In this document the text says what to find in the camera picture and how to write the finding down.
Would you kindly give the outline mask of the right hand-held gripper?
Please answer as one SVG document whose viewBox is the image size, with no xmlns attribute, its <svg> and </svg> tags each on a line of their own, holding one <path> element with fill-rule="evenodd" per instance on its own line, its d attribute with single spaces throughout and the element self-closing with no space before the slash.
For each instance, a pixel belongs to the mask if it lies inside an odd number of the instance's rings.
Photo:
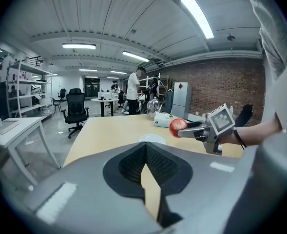
<svg viewBox="0 0 287 234">
<path fill-rule="evenodd" d="M 188 122 L 188 128 L 178 131 L 181 138 L 195 138 L 203 140 L 205 151 L 212 155 L 221 155 L 222 146 L 219 144 L 218 137 L 228 131 L 233 130 L 235 121 L 232 114 L 224 103 L 211 113 L 207 114 L 205 123 L 203 121 Z"/>
</svg>

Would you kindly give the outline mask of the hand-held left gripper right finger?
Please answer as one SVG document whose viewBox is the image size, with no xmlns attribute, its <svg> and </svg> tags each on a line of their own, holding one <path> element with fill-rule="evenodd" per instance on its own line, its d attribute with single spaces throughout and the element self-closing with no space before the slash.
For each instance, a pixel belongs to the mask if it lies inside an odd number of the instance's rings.
<svg viewBox="0 0 287 234">
<path fill-rule="evenodd" d="M 238 226 L 231 213 L 249 179 L 253 148 L 237 159 L 155 146 L 181 158 L 192 170 L 191 178 L 183 171 L 178 174 L 179 182 L 187 182 L 182 191 L 161 197 L 159 212 L 166 220 L 161 234 L 228 234 L 229 224 Z"/>
</svg>

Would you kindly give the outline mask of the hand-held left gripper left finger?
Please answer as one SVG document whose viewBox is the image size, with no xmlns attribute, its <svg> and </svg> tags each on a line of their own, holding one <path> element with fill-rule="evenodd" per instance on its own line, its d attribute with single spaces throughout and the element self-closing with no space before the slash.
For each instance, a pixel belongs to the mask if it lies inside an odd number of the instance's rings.
<svg viewBox="0 0 287 234">
<path fill-rule="evenodd" d="M 144 165 L 143 142 L 79 158 L 39 183 L 27 207 L 57 233 L 156 234 L 162 228 L 145 207 Z"/>
</svg>

